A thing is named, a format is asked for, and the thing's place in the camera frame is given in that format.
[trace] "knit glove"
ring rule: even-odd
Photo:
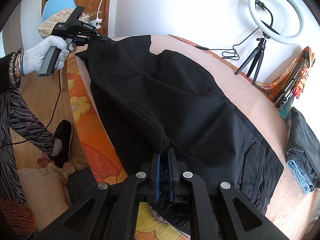
[[[45,55],[47,54],[50,47],[55,46],[58,49],[61,49],[61,52],[58,56],[58,60],[55,70],[62,69],[64,62],[69,56],[69,50],[67,49],[67,43],[60,37],[49,36],[43,41],[41,41],[35,47],[26,50],[22,55],[22,64],[20,65],[21,74],[27,75],[33,71],[40,71],[42,62]]]

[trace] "zipper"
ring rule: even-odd
[[[247,156],[248,152],[250,152],[252,146],[254,145],[256,141],[254,139],[252,139],[250,145],[249,145],[249,149],[247,151],[247,153],[244,155],[244,161],[245,161],[245,157]],[[238,179],[238,183],[237,183],[237,189],[238,190],[241,190],[241,186],[242,186],[242,177],[243,177],[243,169],[244,169],[244,161],[243,161],[243,164],[242,164],[242,169],[241,169],[241,172],[240,172],[240,176],[239,176],[239,179]]]

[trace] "teal object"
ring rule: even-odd
[[[291,111],[291,108],[293,106],[294,99],[295,99],[294,95],[290,96],[288,101],[284,104],[284,106],[282,106],[282,108],[278,112],[279,116],[281,116],[283,120],[287,120],[289,113]]]
[[[44,5],[41,22],[43,23],[50,16],[67,8],[76,8],[74,0],[48,0]]]

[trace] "beige pillow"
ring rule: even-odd
[[[53,169],[24,168],[18,174],[27,205],[36,220],[36,229],[41,231],[70,206],[65,179]]]
[[[39,31],[40,35],[42,38],[49,37],[52,33],[53,28],[57,23],[60,22],[65,22],[71,13],[74,11],[74,8],[67,8],[63,9],[54,15],[50,16],[48,19],[46,19],[43,23],[39,25],[37,30]],[[80,17],[79,20],[85,23],[89,23],[89,15],[83,13]]]

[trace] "tripod leg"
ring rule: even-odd
[[[256,80],[257,80],[257,76],[258,76],[258,73],[259,73],[259,70],[260,70],[260,67],[261,67],[261,63],[262,63],[262,59],[263,59],[263,54],[264,54],[264,50],[261,50],[259,61],[258,61],[258,65],[257,65],[257,69],[256,69],[256,72],[254,74],[254,78],[252,80],[252,85],[253,86],[254,86],[254,84],[256,83]]]
[[[247,57],[247,59],[245,60],[245,62],[242,63],[242,65],[240,66],[240,68],[235,72],[235,75],[238,75],[244,68],[245,66],[253,59],[253,57],[258,53],[258,51],[260,50],[259,47],[256,47],[254,49],[253,52],[251,52],[251,54],[249,55],[249,57]]]
[[[250,66],[250,68],[249,68],[249,70],[247,72],[247,77],[250,77],[252,71],[254,70],[254,68],[255,68],[255,66],[256,66],[256,64],[258,62],[258,59],[260,57],[260,54],[261,54],[261,51],[259,50],[259,52],[254,56],[254,59],[253,59],[253,61],[251,63],[251,66]]]

